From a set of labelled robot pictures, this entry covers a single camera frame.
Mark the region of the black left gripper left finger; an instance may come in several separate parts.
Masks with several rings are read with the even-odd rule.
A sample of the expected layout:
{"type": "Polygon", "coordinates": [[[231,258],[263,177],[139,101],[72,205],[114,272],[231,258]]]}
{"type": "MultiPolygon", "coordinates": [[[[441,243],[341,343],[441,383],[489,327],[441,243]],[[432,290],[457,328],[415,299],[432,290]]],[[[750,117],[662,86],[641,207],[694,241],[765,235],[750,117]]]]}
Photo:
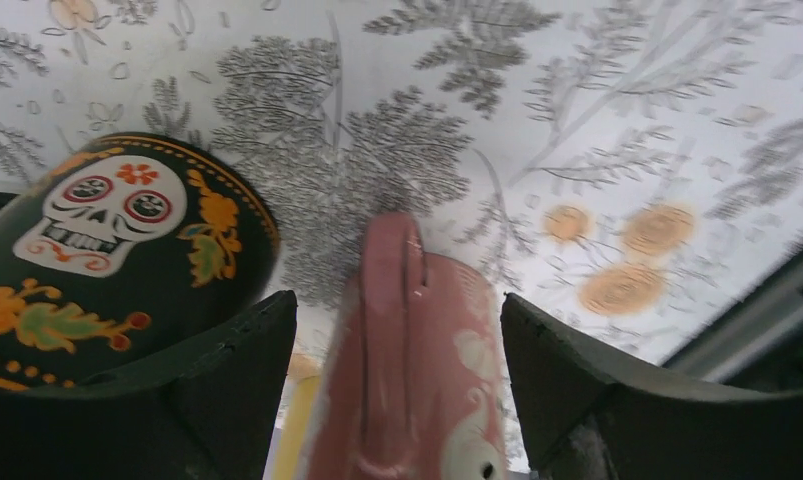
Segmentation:
{"type": "Polygon", "coordinates": [[[259,479],[296,333],[276,292],[71,387],[0,390],[0,479],[259,479]]]}

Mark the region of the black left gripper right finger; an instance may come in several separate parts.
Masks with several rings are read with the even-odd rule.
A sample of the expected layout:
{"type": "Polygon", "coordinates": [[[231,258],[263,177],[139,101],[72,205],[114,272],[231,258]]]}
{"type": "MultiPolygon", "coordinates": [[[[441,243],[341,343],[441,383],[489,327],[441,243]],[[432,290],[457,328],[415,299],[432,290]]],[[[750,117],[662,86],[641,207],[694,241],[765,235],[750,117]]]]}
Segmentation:
{"type": "Polygon", "coordinates": [[[539,478],[803,479],[803,389],[759,392],[664,369],[514,293],[500,322],[539,478]]]}

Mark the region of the pink glass mug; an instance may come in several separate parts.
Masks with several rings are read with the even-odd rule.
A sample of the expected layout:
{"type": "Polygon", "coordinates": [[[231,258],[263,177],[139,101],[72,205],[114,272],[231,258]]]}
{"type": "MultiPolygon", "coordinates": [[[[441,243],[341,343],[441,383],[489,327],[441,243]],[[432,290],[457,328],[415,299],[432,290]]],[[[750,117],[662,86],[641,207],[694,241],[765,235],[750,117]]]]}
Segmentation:
{"type": "Polygon", "coordinates": [[[299,452],[298,479],[505,479],[492,285],[425,251],[407,213],[368,224],[299,452]]]}

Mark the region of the yellow toy behind arm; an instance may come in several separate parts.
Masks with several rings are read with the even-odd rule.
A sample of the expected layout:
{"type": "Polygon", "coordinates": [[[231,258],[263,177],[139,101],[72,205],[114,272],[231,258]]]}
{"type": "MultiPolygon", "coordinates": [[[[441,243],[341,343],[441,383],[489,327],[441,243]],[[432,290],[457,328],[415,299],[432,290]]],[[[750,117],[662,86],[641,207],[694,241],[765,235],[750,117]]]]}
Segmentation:
{"type": "Polygon", "coordinates": [[[270,479],[295,478],[300,450],[320,385],[320,376],[286,381],[281,401],[282,423],[275,430],[275,448],[270,454],[272,461],[270,479]]]}

